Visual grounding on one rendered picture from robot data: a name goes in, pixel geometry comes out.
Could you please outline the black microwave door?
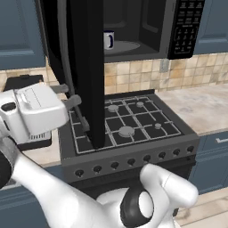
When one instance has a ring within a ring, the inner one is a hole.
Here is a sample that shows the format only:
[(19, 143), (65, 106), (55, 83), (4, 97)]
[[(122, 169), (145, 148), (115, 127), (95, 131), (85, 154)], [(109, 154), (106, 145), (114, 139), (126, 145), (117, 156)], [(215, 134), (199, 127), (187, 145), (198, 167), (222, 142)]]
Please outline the black microwave door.
[[(64, 76), (58, 28), (57, 0), (39, 0), (47, 58), (60, 84)], [(67, 0), (69, 64), (79, 109), (89, 124), (87, 135), (95, 149), (104, 146), (103, 0)]]

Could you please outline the blue drawer front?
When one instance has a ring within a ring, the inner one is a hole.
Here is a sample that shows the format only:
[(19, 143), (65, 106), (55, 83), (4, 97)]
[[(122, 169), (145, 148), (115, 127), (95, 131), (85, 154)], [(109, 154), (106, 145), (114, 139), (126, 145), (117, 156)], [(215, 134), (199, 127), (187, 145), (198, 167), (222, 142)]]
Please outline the blue drawer front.
[(227, 139), (228, 138), (228, 131), (220, 132), (220, 133), (216, 133), (216, 134), (209, 134), (206, 137), (206, 141), (204, 143), (203, 150), (204, 151), (212, 151), (212, 150), (228, 147), (228, 142), (217, 143), (216, 138)]

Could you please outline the black oven door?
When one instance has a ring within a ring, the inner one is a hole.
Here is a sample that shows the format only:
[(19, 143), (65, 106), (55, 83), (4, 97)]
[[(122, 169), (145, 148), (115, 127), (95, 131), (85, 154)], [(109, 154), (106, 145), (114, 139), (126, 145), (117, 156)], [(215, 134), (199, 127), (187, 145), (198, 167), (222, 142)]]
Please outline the black oven door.
[[(196, 162), (193, 159), (180, 159), (179, 161), (161, 162), (159, 163), (159, 167), (165, 168), (166, 170), (188, 180), (191, 169), (195, 164)], [(140, 171), (140, 168), (136, 168), (118, 172), (113, 175), (104, 175), (80, 182), (74, 182), (70, 185), (96, 200), (106, 191), (133, 187), (139, 184)]]

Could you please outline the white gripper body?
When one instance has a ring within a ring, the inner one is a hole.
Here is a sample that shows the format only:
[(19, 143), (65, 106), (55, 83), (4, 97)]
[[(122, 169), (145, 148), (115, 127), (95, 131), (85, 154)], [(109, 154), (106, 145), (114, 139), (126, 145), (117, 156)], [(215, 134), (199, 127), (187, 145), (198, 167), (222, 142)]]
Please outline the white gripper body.
[(20, 120), (15, 128), (19, 138), (29, 138), (64, 126), (69, 115), (64, 103), (45, 83), (37, 83), (15, 92)]

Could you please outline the black gas stove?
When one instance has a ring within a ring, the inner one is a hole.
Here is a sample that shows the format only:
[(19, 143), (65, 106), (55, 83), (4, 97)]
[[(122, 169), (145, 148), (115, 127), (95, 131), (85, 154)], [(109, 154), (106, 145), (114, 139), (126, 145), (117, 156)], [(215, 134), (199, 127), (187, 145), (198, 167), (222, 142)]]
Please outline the black gas stove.
[[(104, 175), (142, 168), (151, 163), (193, 159), (200, 143), (197, 134), (182, 121), (156, 94), (147, 91), (111, 94), (105, 97), (105, 144), (95, 149), (74, 110), (69, 112), (69, 123), (59, 129), (61, 165), (65, 180), (80, 182)], [(193, 152), (187, 148), (194, 146)], [(178, 156), (173, 154), (180, 149)], [(164, 159), (159, 153), (164, 151)], [(143, 157), (151, 155), (150, 162)], [(135, 159), (133, 166), (127, 164)], [(110, 167), (117, 161), (116, 170)], [(101, 166), (100, 174), (94, 172)], [(84, 174), (77, 177), (75, 172)]]

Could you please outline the grey microwave turntable plate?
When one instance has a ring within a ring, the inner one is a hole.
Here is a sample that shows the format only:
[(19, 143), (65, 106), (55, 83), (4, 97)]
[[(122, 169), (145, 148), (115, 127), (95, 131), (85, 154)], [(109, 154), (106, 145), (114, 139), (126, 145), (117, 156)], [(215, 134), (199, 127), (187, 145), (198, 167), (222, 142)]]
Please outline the grey microwave turntable plate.
[(109, 55), (109, 54), (125, 53), (125, 52), (133, 51), (139, 47), (140, 45), (135, 42), (116, 41), (112, 49), (104, 50), (104, 54)]

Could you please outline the black microwave oven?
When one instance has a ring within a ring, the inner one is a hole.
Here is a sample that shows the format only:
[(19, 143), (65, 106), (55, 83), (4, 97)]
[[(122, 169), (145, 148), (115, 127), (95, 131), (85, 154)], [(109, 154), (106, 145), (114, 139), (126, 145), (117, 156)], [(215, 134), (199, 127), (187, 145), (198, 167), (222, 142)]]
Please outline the black microwave oven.
[(139, 48), (104, 62), (192, 57), (205, 0), (103, 0), (103, 32)]

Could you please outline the grey wall outlet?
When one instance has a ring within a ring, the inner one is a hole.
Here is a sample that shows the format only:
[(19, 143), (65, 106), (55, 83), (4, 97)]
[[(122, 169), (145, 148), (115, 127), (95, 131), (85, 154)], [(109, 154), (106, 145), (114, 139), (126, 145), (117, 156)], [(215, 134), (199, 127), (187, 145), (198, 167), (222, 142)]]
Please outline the grey wall outlet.
[(168, 72), (168, 68), (169, 68), (169, 59), (162, 59), (160, 61), (159, 71), (161, 73), (165, 73), (165, 72)]

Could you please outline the blue wall cupboard door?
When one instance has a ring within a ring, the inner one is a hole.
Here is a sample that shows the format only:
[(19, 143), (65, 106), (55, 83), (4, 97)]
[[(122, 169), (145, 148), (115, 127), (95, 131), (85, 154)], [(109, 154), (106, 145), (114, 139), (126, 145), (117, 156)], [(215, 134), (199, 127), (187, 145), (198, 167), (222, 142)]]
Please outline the blue wall cupboard door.
[(205, 1), (194, 53), (228, 53), (228, 0)]
[(0, 0), (0, 70), (44, 66), (36, 0)]

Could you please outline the blue base cupboard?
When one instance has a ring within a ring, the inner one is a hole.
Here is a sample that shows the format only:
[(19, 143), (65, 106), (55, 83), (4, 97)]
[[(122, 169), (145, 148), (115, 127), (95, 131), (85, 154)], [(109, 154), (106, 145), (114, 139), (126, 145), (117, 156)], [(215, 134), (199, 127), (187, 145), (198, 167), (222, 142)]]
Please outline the blue base cupboard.
[(0, 228), (49, 228), (35, 196), (13, 180), (0, 190)]
[(228, 147), (204, 151), (207, 136), (200, 137), (196, 165), (189, 177), (189, 181), (198, 188), (199, 194), (228, 187)]

